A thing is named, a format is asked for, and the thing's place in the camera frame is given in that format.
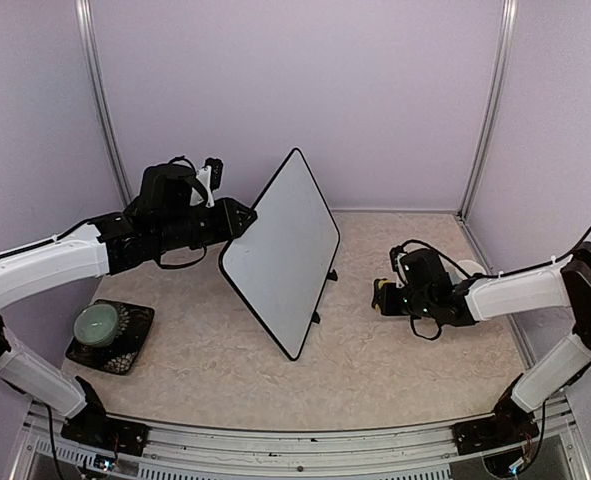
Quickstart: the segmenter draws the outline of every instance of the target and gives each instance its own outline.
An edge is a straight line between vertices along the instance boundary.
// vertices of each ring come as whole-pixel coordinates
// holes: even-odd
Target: lavender wall
[[[0,1],[0,250],[119,209],[93,109],[74,2]],[[60,364],[95,282],[13,305],[7,324]],[[0,478],[28,399],[0,381]]]
[[[331,206],[456,210],[503,2],[93,2],[129,179],[220,156],[252,201],[291,147]]]
[[[521,2],[471,226],[502,269],[566,251],[591,223],[591,2]],[[521,315],[541,357],[569,312]],[[569,400],[591,455],[591,370]]]

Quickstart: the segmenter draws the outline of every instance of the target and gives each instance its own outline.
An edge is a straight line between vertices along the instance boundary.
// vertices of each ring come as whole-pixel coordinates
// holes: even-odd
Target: white board with black frame
[[[310,330],[340,234],[298,148],[253,205],[257,220],[222,250],[226,280],[290,360]]]

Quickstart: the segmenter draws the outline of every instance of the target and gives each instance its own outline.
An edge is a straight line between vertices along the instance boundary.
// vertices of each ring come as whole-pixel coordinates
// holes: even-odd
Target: black tray
[[[130,303],[97,300],[95,304],[112,305],[119,314],[119,331],[106,347],[88,347],[74,337],[66,358],[75,363],[114,375],[126,375],[144,346],[153,323],[155,310]]]

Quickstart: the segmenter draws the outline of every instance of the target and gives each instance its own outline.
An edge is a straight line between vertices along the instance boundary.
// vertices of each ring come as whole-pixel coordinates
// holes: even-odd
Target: light green bowl
[[[89,347],[106,347],[117,335],[119,315],[105,303],[91,305],[79,314],[73,333],[77,341]]]

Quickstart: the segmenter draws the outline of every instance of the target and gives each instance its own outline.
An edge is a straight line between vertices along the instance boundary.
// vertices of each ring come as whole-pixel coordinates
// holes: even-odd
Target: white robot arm
[[[581,376],[591,365],[591,243],[584,242],[561,261],[506,276],[469,276],[453,285],[434,248],[391,250],[399,284],[374,282],[373,307],[383,315],[433,318],[443,325],[472,326],[498,316],[548,307],[571,307],[572,330],[518,377],[502,395],[493,417],[455,425],[460,453],[472,453],[537,435],[532,412],[553,393]]]
[[[241,236],[256,214],[233,199],[213,199],[222,162],[208,159],[195,171],[192,164],[178,164],[181,161],[185,159],[178,157],[149,167],[140,195],[124,212],[88,219],[61,235],[0,252],[0,312],[36,293],[83,278],[114,275],[148,260],[161,268],[182,268],[186,265],[162,264],[162,255],[182,247],[205,251]],[[74,440],[104,447],[116,430],[141,430],[106,418],[90,384],[31,351],[4,325],[1,315],[0,378],[69,419],[67,431]]]

